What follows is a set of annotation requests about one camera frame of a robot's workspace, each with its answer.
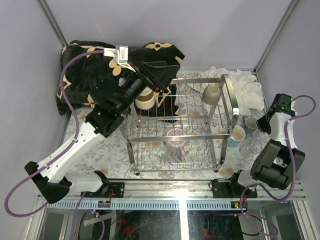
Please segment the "light blue mug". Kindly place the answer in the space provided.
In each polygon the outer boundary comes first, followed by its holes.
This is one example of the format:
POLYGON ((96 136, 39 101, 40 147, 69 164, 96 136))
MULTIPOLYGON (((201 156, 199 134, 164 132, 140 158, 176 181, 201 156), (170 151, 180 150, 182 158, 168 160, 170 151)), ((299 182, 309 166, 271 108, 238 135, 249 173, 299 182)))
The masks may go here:
POLYGON ((241 143, 241 141, 244 140, 245 137, 246 137, 245 130, 241 126, 236 125, 233 128, 232 134, 227 140, 227 145, 229 147, 238 146, 241 143))

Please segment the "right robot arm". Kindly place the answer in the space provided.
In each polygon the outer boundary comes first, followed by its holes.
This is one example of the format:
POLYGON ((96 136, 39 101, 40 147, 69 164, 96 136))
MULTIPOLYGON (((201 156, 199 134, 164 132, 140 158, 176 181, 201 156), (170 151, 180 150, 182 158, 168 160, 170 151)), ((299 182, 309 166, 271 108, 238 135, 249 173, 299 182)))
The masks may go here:
POLYGON ((240 197, 245 193, 246 186, 256 183, 280 190, 289 186, 293 178, 290 151, 296 170, 305 160, 305 153, 298 150, 294 141, 295 116, 292 97, 284 93, 276 94, 266 114, 256 121, 258 129, 270 135, 270 140, 253 162, 251 170, 240 170, 232 175, 227 188, 231 196, 240 197))

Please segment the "clear glass tumbler front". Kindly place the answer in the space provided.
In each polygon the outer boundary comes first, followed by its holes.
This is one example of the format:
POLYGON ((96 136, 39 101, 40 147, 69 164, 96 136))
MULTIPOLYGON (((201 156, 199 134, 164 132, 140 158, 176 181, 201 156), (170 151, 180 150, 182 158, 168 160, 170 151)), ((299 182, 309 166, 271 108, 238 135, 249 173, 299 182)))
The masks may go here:
POLYGON ((260 119, 261 117, 263 117, 265 114, 266 114, 266 110, 263 109, 263 110, 257 110, 257 109, 253 109, 253 108, 250 108, 250 117, 253 117, 255 119, 260 119))

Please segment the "clear glass tumbler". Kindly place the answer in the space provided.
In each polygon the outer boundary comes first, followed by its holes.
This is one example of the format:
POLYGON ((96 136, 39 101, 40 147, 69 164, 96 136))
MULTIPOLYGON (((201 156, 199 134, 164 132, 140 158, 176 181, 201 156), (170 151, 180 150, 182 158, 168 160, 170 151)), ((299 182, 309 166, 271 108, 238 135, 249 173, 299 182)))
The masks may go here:
POLYGON ((253 109, 253 108, 250 108, 250 117, 253 117, 255 119, 260 119, 261 117, 263 117, 265 114, 266 114, 266 110, 263 109, 263 110, 257 110, 257 109, 253 109))
POLYGON ((243 144, 239 148, 239 152, 243 157, 259 154, 263 149, 262 141, 259 133, 253 132, 244 138, 243 144))

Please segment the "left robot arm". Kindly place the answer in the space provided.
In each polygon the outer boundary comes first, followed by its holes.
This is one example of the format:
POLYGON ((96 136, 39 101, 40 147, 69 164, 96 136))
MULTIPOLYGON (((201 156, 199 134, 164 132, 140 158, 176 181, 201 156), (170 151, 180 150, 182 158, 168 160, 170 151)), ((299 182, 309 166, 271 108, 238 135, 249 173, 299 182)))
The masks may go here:
POLYGON ((96 107, 86 116, 73 138, 46 159, 25 165, 26 172, 49 204, 68 194, 90 192, 105 197, 109 180, 101 171, 69 174, 70 168, 97 143, 108 138, 123 123, 125 112, 145 88, 165 90, 180 69, 165 61, 143 62, 130 58, 133 71, 119 85, 115 80, 101 80, 92 94, 96 107))

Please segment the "grey textured coffee mug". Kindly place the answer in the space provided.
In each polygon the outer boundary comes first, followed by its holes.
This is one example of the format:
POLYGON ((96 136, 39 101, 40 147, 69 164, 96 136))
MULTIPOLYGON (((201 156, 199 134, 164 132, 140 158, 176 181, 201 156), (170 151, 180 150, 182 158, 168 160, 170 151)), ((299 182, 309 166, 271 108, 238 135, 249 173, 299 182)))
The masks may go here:
POLYGON ((244 115, 242 117, 243 128, 246 134, 251 134, 258 129, 257 119, 252 116, 244 115))

